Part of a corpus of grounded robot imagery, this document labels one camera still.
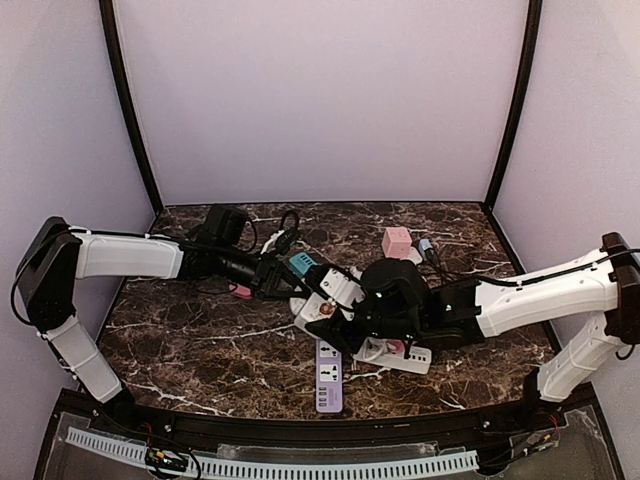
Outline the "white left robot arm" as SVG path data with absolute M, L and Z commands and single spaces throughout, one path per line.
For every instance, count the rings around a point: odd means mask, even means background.
M 273 247 L 241 249 L 243 231 L 252 224 L 246 211 L 221 204 L 211 206 L 205 220 L 184 237 L 85 229 L 52 216 L 16 269 L 9 294 L 13 314 L 37 331 L 95 401 L 131 404 L 131 392 L 79 319 L 77 283 L 219 277 L 263 301 L 308 298 L 309 288 L 280 259 L 297 239 L 298 228 L 281 228 Z

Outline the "pink cube socket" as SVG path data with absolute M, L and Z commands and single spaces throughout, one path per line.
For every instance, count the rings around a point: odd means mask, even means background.
M 412 238 L 406 227 L 386 227 L 381 242 L 386 258 L 407 259 L 412 246 Z

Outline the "pink adapter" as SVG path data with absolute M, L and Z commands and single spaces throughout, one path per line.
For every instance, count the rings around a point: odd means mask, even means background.
M 241 299 L 250 299 L 252 297 L 251 290 L 248 287 L 237 285 L 231 293 Z

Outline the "white square adapter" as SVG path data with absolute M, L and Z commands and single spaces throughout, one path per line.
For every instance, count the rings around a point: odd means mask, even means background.
M 422 255 L 414 247 L 409 248 L 409 252 L 406 256 L 406 259 L 410 260 L 415 265 L 419 265 L 424 261 Z

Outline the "white round power plug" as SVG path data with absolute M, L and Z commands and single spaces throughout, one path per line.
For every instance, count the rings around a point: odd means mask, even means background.
M 312 293 L 308 299 L 291 298 L 289 306 L 294 316 L 294 325 L 305 333 L 308 323 L 330 318 L 336 310 L 335 305 L 316 293 Z

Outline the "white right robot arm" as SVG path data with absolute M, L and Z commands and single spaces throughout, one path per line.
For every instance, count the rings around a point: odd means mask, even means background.
M 382 258 L 355 275 L 313 265 L 311 294 L 295 325 L 355 360 L 425 374 L 436 352 L 508 331 L 596 312 L 552 360 L 525 381 L 535 402 L 560 403 L 624 346 L 639 342 L 639 252 L 612 232 L 573 261 L 505 280 L 468 276 L 430 288 L 408 259 Z

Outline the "light blue charger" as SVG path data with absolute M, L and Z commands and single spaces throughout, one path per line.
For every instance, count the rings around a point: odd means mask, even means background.
M 430 261 L 435 258 L 435 249 L 428 239 L 420 239 L 417 250 L 424 261 Z

